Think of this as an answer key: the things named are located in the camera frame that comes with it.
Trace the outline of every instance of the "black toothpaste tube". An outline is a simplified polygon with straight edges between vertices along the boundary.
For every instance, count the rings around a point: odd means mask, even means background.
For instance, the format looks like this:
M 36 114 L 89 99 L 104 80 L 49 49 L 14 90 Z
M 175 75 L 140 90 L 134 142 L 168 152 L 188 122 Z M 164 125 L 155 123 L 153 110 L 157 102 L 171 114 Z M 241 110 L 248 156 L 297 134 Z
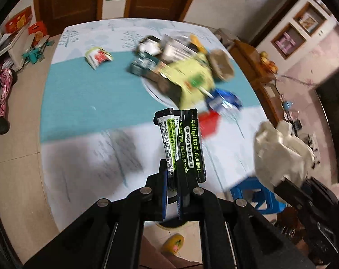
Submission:
M 206 169 L 202 153 L 201 129 L 197 109 L 181 110 L 178 128 L 178 156 L 184 171 L 196 175 L 198 183 L 206 181 Z

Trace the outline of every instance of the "yellow object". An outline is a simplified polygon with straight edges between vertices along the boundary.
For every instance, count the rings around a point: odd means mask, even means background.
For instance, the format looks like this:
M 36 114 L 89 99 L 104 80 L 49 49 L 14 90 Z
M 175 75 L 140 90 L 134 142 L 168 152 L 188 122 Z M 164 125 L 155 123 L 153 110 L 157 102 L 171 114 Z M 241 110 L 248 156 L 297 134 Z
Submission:
M 162 69 L 162 74 L 181 87 L 182 93 L 178 106 L 180 110 L 193 108 L 195 103 L 205 99 L 199 87 L 206 91 L 214 89 L 212 72 L 203 53 L 169 64 Z M 198 81 L 199 77 L 200 83 L 194 86 L 193 81 Z
M 268 57 L 268 54 L 267 54 L 266 52 L 261 52 L 261 53 L 260 53 L 260 56 L 261 56 L 262 58 L 267 58 L 267 57 Z
M 203 44 L 199 41 L 198 37 L 194 34 L 190 34 L 190 42 L 193 43 L 196 47 L 198 47 L 198 50 L 203 53 L 207 54 L 207 50 L 203 46 Z
M 263 61 L 263 63 L 266 64 L 266 65 L 269 65 L 269 64 L 270 64 L 270 60 L 268 60 L 268 59 L 265 58 L 265 57 L 262 57 L 262 61 Z
M 181 234 L 176 233 L 162 245 L 161 252 L 169 252 L 175 255 L 179 249 L 183 247 L 183 244 L 184 237 Z

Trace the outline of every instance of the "toothpaste tube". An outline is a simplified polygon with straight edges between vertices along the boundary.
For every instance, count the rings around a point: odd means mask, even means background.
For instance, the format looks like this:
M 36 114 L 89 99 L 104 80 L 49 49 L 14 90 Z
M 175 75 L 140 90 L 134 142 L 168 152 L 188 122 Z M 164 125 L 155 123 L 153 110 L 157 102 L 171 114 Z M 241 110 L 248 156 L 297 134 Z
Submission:
M 179 158 L 177 149 L 177 137 L 179 128 L 179 110 L 167 108 L 155 113 L 154 124 L 161 129 L 164 151 L 167 160 L 167 195 L 168 198 L 177 195 L 175 185 L 175 161 Z
M 206 169 L 202 153 L 201 129 L 197 109 L 182 110 L 178 128 L 179 157 L 184 171 L 193 173 L 198 183 L 206 181 Z

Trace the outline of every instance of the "food wrapper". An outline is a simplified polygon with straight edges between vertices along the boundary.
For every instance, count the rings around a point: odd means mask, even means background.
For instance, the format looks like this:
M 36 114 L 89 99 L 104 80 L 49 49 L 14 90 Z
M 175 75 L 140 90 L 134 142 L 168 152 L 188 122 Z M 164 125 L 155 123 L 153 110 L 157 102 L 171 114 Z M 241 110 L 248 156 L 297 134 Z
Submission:
M 140 77 L 146 77 L 149 71 L 156 69 L 157 64 L 160 62 L 159 59 L 150 55 L 147 52 L 137 53 L 135 59 L 131 62 L 129 67 L 130 72 Z
M 85 53 L 85 58 L 94 70 L 105 61 L 113 61 L 111 54 L 98 46 L 89 49 Z

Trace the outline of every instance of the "blue stool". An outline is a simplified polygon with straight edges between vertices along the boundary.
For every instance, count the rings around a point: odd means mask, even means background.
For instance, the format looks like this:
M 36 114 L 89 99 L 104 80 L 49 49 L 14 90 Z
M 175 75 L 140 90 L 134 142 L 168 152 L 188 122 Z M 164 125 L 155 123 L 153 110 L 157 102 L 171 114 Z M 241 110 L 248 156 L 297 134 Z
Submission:
M 279 213 L 286 208 L 286 204 L 279 202 L 275 199 L 275 195 L 273 192 L 265 188 L 262 183 L 259 182 L 257 177 L 249 177 L 245 179 L 243 182 L 239 183 L 237 186 L 233 187 L 230 192 L 232 193 L 233 199 L 243 198 L 244 190 L 253 190 L 253 189 L 261 189 L 261 191 L 254 192 L 252 202 L 258 202 L 255 206 L 262 215 L 269 215 L 271 213 Z M 259 207 L 267 202 L 267 208 L 259 210 Z

